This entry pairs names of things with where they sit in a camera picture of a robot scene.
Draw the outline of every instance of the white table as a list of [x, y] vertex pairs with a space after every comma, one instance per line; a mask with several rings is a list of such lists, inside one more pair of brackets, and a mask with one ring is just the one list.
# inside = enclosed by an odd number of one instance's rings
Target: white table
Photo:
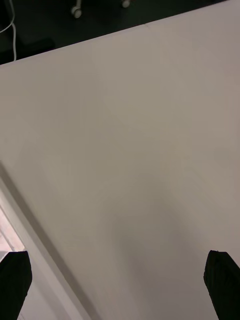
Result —
[[208, 251], [240, 265], [239, 14], [0, 68], [0, 161], [103, 320], [217, 319]]

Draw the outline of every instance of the white surface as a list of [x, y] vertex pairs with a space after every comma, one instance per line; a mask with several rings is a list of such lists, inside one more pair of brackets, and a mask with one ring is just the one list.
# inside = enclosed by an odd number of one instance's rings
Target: white surface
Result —
[[21, 313], [23, 317], [28, 320], [34, 316], [35, 312], [36, 320], [41, 317], [46, 320], [54, 320], [54, 318], [89, 320], [83, 306], [1, 178], [0, 209], [19, 236], [30, 257], [33, 280]]
[[0, 161], [102, 320], [217, 319], [208, 251], [240, 264], [239, 13], [1, 67]]

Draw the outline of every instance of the white tabletop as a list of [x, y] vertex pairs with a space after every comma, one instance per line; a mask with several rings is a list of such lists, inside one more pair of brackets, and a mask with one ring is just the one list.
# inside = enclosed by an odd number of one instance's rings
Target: white tabletop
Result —
[[0, 68], [0, 161], [102, 320], [217, 319], [207, 254], [240, 265], [239, 14]]

